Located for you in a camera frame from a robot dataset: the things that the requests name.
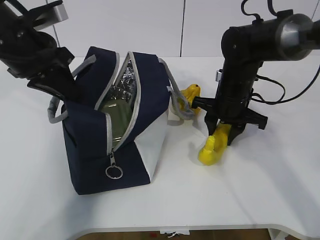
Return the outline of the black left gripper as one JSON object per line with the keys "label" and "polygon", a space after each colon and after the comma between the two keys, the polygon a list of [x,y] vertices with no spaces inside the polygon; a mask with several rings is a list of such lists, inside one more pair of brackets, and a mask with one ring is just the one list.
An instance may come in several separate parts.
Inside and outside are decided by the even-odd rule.
{"label": "black left gripper", "polygon": [[[79,101],[82,90],[75,83],[70,63],[75,56],[66,47],[34,49],[8,46],[7,71],[15,78],[30,80],[28,88],[38,90],[62,101]],[[44,76],[40,81],[32,80]]]}

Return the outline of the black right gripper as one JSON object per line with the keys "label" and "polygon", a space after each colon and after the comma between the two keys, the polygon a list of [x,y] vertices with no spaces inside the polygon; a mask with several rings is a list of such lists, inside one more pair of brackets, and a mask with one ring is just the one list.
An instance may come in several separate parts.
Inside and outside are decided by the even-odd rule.
{"label": "black right gripper", "polygon": [[192,108],[200,108],[206,111],[204,122],[208,129],[208,135],[212,136],[217,128],[218,120],[231,125],[227,145],[241,135],[246,124],[257,125],[259,129],[265,129],[268,117],[248,108],[248,104],[232,101],[220,101],[219,99],[196,96],[192,101]]}

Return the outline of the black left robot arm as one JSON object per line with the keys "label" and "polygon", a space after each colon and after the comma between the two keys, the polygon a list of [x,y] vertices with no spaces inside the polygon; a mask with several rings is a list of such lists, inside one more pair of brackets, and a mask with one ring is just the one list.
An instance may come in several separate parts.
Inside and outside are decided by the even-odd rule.
{"label": "black left robot arm", "polygon": [[0,2],[0,60],[8,67],[7,71],[15,78],[27,79],[31,89],[63,101],[78,101],[82,91],[69,68],[74,55],[42,31],[68,18],[63,1],[30,10],[17,0],[9,1],[20,16],[6,3]]}

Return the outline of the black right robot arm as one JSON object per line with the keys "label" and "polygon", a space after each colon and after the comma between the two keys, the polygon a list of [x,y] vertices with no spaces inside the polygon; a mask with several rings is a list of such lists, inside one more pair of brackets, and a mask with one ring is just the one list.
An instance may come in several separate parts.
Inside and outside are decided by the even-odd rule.
{"label": "black right robot arm", "polygon": [[250,101],[263,103],[254,92],[254,82],[261,76],[264,62],[300,61],[320,47],[320,23],[292,9],[275,11],[273,2],[267,7],[273,19],[264,20],[257,13],[249,25],[231,26],[221,39],[224,57],[215,97],[195,97],[193,108],[206,111],[204,118],[209,135],[219,124],[230,126],[227,144],[252,124],[263,130],[268,118],[249,108]]}

